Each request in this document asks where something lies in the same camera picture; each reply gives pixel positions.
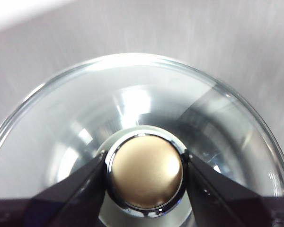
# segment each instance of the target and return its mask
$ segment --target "round gold disc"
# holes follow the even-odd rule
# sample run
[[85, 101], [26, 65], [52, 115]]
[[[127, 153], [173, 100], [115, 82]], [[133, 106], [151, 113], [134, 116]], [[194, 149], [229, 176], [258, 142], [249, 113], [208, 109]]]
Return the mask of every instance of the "round gold disc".
[[183, 175], [177, 150], [157, 136], [135, 137], [117, 151], [111, 170], [119, 196], [138, 208], [151, 209], [168, 202]]

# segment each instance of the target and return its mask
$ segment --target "chrome ring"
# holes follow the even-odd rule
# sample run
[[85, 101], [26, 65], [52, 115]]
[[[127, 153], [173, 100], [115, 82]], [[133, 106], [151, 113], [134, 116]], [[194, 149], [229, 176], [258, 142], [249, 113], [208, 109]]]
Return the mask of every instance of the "chrome ring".
[[[110, 197], [116, 202], [116, 204], [126, 213], [131, 214], [136, 217], [147, 217], [147, 218], [155, 218], [159, 217], [161, 215], [166, 214], [168, 211], [170, 211], [172, 208], [174, 208], [181, 200], [184, 192], [185, 192], [185, 185], [184, 185], [184, 178], [185, 178], [185, 171], [184, 171], [184, 162], [182, 156], [185, 153], [186, 147], [185, 145], [174, 135], [172, 135], [170, 132], [163, 130], [158, 127], [154, 126], [137, 126], [131, 129], [127, 129], [124, 131], [119, 131], [117, 132], [122, 135], [119, 137], [117, 140], [113, 141], [113, 144], [110, 148], [108, 148], [108, 154], [105, 159], [105, 163], [107, 166], [107, 192], [110, 195]], [[133, 206], [132, 204], [129, 204], [125, 202], [123, 199], [118, 196], [113, 183], [111, 179], [111, 171], [112, 171], [112, 163], [114, 160], [114, 157], [120, 147], [126, 143], [128, 140], [135, 138], [135, 137], [140, 137], [140, 136], [157, 136], [159, 138], [164, 139], [165, 141], [169, 142], [178, 152], [180, 160], [182, 162], [182, 177], [181, 177], [181, 182], [180, 186], [177, 190], [177, 192], [174, 194], [174, 196], [167, 201], [166, 203], [155, 207], [155, 208], [150, 208], [150, 209], [145, 209], [145, 208], [139, 208], [136, 206]]]

